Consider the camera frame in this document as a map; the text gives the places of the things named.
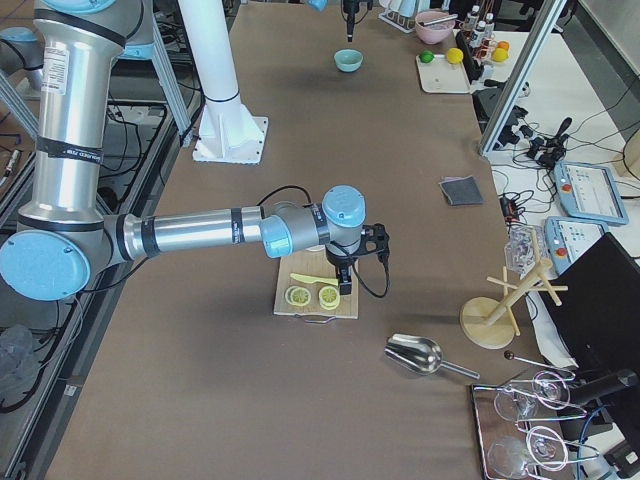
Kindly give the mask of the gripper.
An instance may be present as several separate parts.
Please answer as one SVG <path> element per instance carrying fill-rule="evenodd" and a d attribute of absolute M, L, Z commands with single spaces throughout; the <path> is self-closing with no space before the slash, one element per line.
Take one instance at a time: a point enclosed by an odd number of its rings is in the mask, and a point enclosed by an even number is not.
<path fill-rule="evenodd" d="M 328 244 L 325 247 L 325 255 L 327 261 L 335 269 L 340 295 L 350 295 L 352 293 L 351 268 L 358 257 L 358 249 L 356 247 Z"/>
<path fill-rule="evenodd" d="M 364 4 L 366 11 L 371 10 L 370 0 L 342 0 L 342 11 L 345 14 L 346 38 L 349 43 L 353 41 L 353 16 L 360 12 L 361 5 Z"/>

